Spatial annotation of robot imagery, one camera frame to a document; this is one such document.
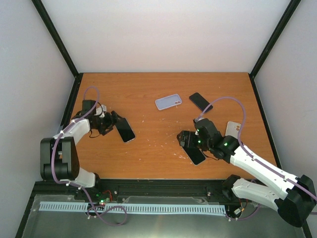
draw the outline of smartphone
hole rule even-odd
[[[209,105],[209,102],[199,93],[194,93],[193,95],[189,96],[189,99],[202,111]],[[209,112],[212,108],[213,106],[211,105],[206,112]]]
[[[135,138],[135,134],[126,118],[118,120],[115,127],[117,128],[124,143],[127,143]]]
[[[201,150],[198,148],[183,147],[183,149],[194,165],[198,165],[206,159]]]
[[[226,135],[231,135],[233,136],[234,138],[238,138],[238,132],[241,128],[241,124],[240,123],[236,123],[236,122],[233,122],[233,121],[228,121],[227,123],[227,128],[226,128]]]

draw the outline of orange wooden surface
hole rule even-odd
[[[129,143],[122,142],[116,129],[94,139],[87,134],[79,141],[81,167],[101,178],[225,179],[231,174],[252,178],[224,161],[206,159],[194,166],[178,145],[176,135],[194,130],[193,119],[201,112],[188,98],[195,92],[210,102],[221,96],[241,100],[247,112],[242,141],[276,164],[247,73],[85,73],[73,115],[81,110],[83,93],[92,85],[100,91],[100,103],[127,118],[136,134]],[[162,111],[156,108],[156,99],[175,93],[181,97],[181,105]],[[86,98],[96,99],[96,92],[89,90]],[[242,110],[225,99],[214,104],[205,117],[224,134],[228,121],[242,122]]]

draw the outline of cable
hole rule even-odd
[[[258,213],[260,207],[261,207],[261,204],[258,204],[258,207],[256,208],[256,210],[253,213],[251,213],[249,216],[244,217],[244,218],[237,218],[236,221],[244,221],[246,219],[249,219],[249,218],[255,216]],[[225,214],[225,216],[226,216],[226,218],[229,219],[229,221],[231,221],[231,217],[229,217],[227,214]]]
[[[110,199],[110,202],[111,202],[112,201],[112,194],[111,194],[110,190],[104,191],[103,194],[106,194],[107,192],[109,193],[109,199]]]
[[[78,189],[82,189],[82,190],[84,191],[84,193],[87,195],[87,198],[88,198],[88,200],[89,200],[89,202],[90,202],[90,204],[91,204],[91,206],[92,206],[92,209],[95,211],[96,215],[100,218],[100,220],[102,220],[104,223],[106,223],[106,224],[109,225],[109,226],[120,226],[120,225],[124,224],[125,221],[126,221],[126,219],[127,219],[127,211],[125,210],[124,207],[122,207],[122,206],[114,206],[114,207],[112,207],[112,208],[110,208],[110,209],[108,209],[108,210],[102,212],[101,214],[99,214],[99,213],[96,211],[95,205],[94,205],[94,203],[92,202],[92,199],[91,199],[89,193],[87,192],[87,190],[86,190],[84,187],[81,187],[81,186],[79,186],[79,185],[77,185],[77,184],[74,184],[74,183],[72,183],[72,182],[59,181],[59,180],[57,179],[56,173],[55,173],[55,154],[56,154],[57,145],[58,145],[59,140],[60,140],[60,139],[62,138],[62,136],[63,136],[66,132],[68,132],[77,122],[81,121],[81,120],[84,119],[87,115],[89,115],[89,114],[93,111],[93,109],[97,106],[97,103],[98,103],[99,98],[100,98],[100,93],[99,93],[99,90],[98,90],[97,87],[95,87],[95,86],[90,86],[90,87],[88,87],[88,88],[85,90],[85,92],[84,92],[84,99],[85,99],[85,96],[86,96],[87,91],[88,91],[89,89],[91,89],[91,88],[94,88],[94,89],[96,90],[96,92],[97,92],[97,100],[96,100],[95,104],[93,105],[93,107],[92,107],[86,114],[84,114],[82,117],[80,117],[79,119],[72,120],[71,123],[70,123],[64,130],[62,130],[62,131],[59,133],[57,139],[55,140],[55,143],[54,143],[54,146],[53,146],[53,151],[52,151],[52,158],[51,158],[52,177],[53,177],[54,181],[55,181],[56,183],[58,183],[58,184],[69,184],[69,185],[72,185],[72,186],[74,186],[74,187],[77,187]],[[125,218],[124,218],[123,222],[121,222],[121,223],[119,223],[119,224],[109,223],[109,222],[105,221],[105,220],[102,218],[102,215],[106,214],[108,211],[110,211],[110,210],[112,210],[112,209],[114,209],[114,208],[120,208],[120,209],[122,209],[123,212],[124,212],[124,214],[125,214]]]
[[[104,206],[105,205],[98,205],[98,206],[95,206],[95,208],[104,207]],[[87,217],[89,217],[89,215],[90,215],[89,212],[91,211],[91,209],[92,209],[92,207],[87,210],[87,213],[86,213]]]
[[[94,139],[94,138],[97,138],[98,136],[100,136],[100,135],[101,135],[101,134],[99,133],[99,135],[92,136],[92,134],[93,134],[93,131],[92,131],[92,130],[90,130],[90,135],[89,135],[89,138]]]
[[[248,205],[248,200],[246,201],[246,205],[244,206],[243,210],[246,209],[247,205]]]
[[[242,124],[241,124],[241,127],[240,127],[240,130],[238,132],[238,142],[239,142],[239,145],[240,147],[243,149],[244,152],[246,152],[247,155],[249,155],[252,159],[254,159],[254,161],[258,162],[260,165],[262,165],[263,167],[265,167],[266,169],[270,170],[272,173],[280,176],[281,178],[285,179],[285,176],[280,174],[278,171],[272,169],[271,167],[267,166],[266,164],[264,164],[262,161],[258,160],[257,158],[254,158],[254,156],[244,147],[243,143],[241,142],[241,139],[240,139],[240,136],[241,136],[241,131],[243,129],[243,126],[246,122],[246,110],[243,106],[243,104],[236,98],[233,98],[233,97],[221,97],[221,98],[218,98],[216,100],[214,100],[213,102],[209,103],[208,106],[202,111],[202,113],[195,119],[195,121],[199,121],[202,116],[204,115],[204,113],[206,112],[206,110],[211,106],[213,105],[215,102],[217,101],[220,101],[222,99],[231,99],[233,101],[236,101],[240,107],[242,108],[242,112],[243,112],[243,119],[242,119]],[[317,197],[315,195],[313,195],[311,192],[309,192],[307,189],[305,189],[304,187],[302,187],[301,185],[297,184],[296,182],[290,180],[289,178],[285,179],[286,181],[290,182],[291,184],[293,184],[294,186],[296,186],[297,188],[299,188],[300,190],[304,191],[306,194],[308,194],[310,197],[312,197],[315,201],[317,201]]]
[[[103,107],[102,107],[102,105],[98,102],[98,104],[99,104],[99,106],[100,106],[100,108],[101,108],[101,113],[99,114],[99,115],[96,115],[96,116],[101,116],[103,113],[104,113],[104,110],[103,110]]]

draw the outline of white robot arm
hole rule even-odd
[[[78,187],[85,188],[96,186],[100,178],[97,174],[88,172],[79,166],[76,144],[92,129],[96,129],[100,134],[106,135],[122,117],[115,111],[111,113],[106,112],[106,106],[100,105],[100,107],[92,110],[85,118],[82,118],[81,116],[88,112],[95,102],[96,101],[93,100],[84,100],[82,111],[78,112],[72,119],[66,132],[62,131],[53,137],[44,138],[41,141],[40,171],[43,180],[53,179],[53,146],[60,137],[54,154],[54,171],[56,178],[66,185],[72,183]]]
[[[289,174],[262,159],[247,146],[242,148],[236,138],[222,137],[208,119],[195,121],[195,128],[196,132],[182,131],[177,135],[180,146],[210,151],[216,158],[242,168],[266,185],[232,175],[223,183],[222,192],[228,199],[236,196],[263,204],[277,211],[291,225],[303,225],[316,201],[294,184],[316,195],[309,177],[303,175],[298,178]]]

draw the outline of purple cable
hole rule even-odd
[[[104,207],[104,206],[105,206],[105,205],[98,205],[98,206],[95,206],[95,208]],[[91,210],[92,210],[92,207],[87,210],[87,216],[89,216],[89,212],[90,212]]]
[[[55,143],[54,143],[54,146],[53,146],[53,151],[52,151],[51,167],[52,167],[52,177],[53,177],[54,181],[55,181],[56,183],[58,183],[58,184],[67,184],[67,183],[68,183],[67,181],[59,181],[59,180],[57,179],[56,173],[55,173],[55,154],[56,154],[58,142],[59,142],[59,140],[61,139],[61,137],[62,137],[66,132],[68,132],[77,122],[81,121],[81,120],[84,119],[87,115],[89,115],[89,113],[91,113],[91,112],[93,111],[93,109],[97,106],[98,101],[99,101],[99,98],[100,98],[100,93],[99,93],[99,90],[98,90],[97,87],[95,87],[95,86],[90,86],[90,87],[88,87],[88,88],[85,90],[85,92],[84,92],[84,99],[85,99],[85,96],[86,96],[87,91],[88,91],[89,89],[91,89],[91,88],[94,88],[94,89],[97,91],[97,100],[96,100],[95,104],[93,105],[93,107],[92,107],[86,114],[84,114],[82,117],[80,117],[79,119],[74,120],[74,122],[72,121],[72,122],[58,135],[57,139],[55,140]],[[80,187],[80,186],[78,186],[78,185],[76,185],[76,184],[74,184],[74,183],[71,183],[71,182],[70,182],[69,184],[72,185],[72,186],[74,186],[74,187]],[[106,224],[109,225],[109,226],[120,226],[120,225],[122,225],[122,224],[125,223],[125,221],[127,220],[127,211],[125,210],[124,207],[122,207],[122,206],[116,206],[116,207],[118,207],[118,208],[120,208],[120,209],[123,210],[123,212],[124,212],[124,214],[125,214],[124,221],[123,221],[122,223],[119,223],[119,224],[109,223],[109,222],[105,221],[105,220],[101,217],[102,215],[106,214],[106,213],[109,211],[109,209],[106,210],[106,211],[104,211],[103,213],[99,214],[99,213],[96,211],[96,208],[95,208],[95,206],[94,206],[94,203],[92,202],[92,199],[91,199],[89,193],[86,191],[86,189],[85,189],[84,187],[82,187],[81,189],[82,189],[82,190],[85,192],[85,194],[87,195],[88,200],[89,200],[89,202],[90,202],[90,204],[91,204],[91,206],[92,206],[92,209],[95,211],[96,215],[97,215],[104,223],[106,223]]]
[[[260,165],[262,165],[263,167],[265,167],[266,169],[270,170],[272,173],[280,176],[281,178],[285,179],[285,176],[280,174],[278,171],[272,169],[271,167],[267,166],[266,164],[264,164],[262,161],[258,160],[257,158],[254,158],[254,156],[244,147],[243,143],[241,142],[241,139],[240,139],[240,136],[241,136],[241,131],[243,129],[243,126],[246,122],[246,110],[243,106],[243,104],[236,98],[233,98],[233,97],[221,97],[221,98],[218,98],[216,100],[214,100],[213,102],[209,103],[209,105],[203,110],[203,112],[195,119],[195,121],[198,121],[200,118],[202,118],[202,116],[204,115],[204,113],[206,112],[206,110],[211,106],[213,105],[215,102],[217,101],[220,101],[222,99],[232,99],[234,101],[236,101],[242,108],[242,112],[243,112],[243,120],[242,120],[242,124],[241,124],[241,127],[240,127],[240,130],[238,132],[238,142],[239,142],[239,145],[241,146],[241,148],[243,149],[244,152],[246,152],[247,155],[249,155],[252,159],[254,159],[254,161],[258,162]],[[317,197],[315,195],[313,195],[311,192],[309,192],[307,189],[305,189],[304,187],[302,187],[301,185],[297,184],[296,182],[290,180],[289,178],[286,179],[286,181],[290,182],[291,184],[293,184],[294,186],[296,186],[297,188],[299,188],[300,190],[304,191],[306,194],[308,194],[310,197],[312,197],[315,201],[317,201]]]
[[[104,211],[104,212],[102,212],[101,214],[99,214],[99,213],[97,212],[96,207],[95,207],[95,205],[94,205],[94,203],[93,203],[93,201],[92,201],[92,199],[91,199],[89,193],[87,192],[87,190],[86,190],[84,187],[81,188],[81,189],[82,189],[82,190],[85,192],[85,194],[87,195],[88,200],[89,200],[89,203],[90,203],[92,209],[94,210],[95,214],[97,215],[97,217],[99,217],[100,220],[103,221],[103,223],[105,223],[105,224],[107,224],[107,225],[109,225],[109,226],[112,226],[112,227],[117,227],[117,226],[123,225],[123,224],[126,222],[128,214],[127,214],[127,210],[125,210],[124,207],[122,207],[122,206],[110,207],[110,208],[107,209],[106,211]],[[118,223],[118,224],[113,224],[113,223],[109,223],[109,222],[105,221],[105,220],[102,218],[102,216],[103,216],[104,214],[106,214],[108,211],[110,211],[110,210],[112,210],[112,209],[114,209],[114,208],[116,208],[116,207],[122,209],[123,212],[124,212],[124,214],[125,214],[125,217],[124,217],[123,222]]]

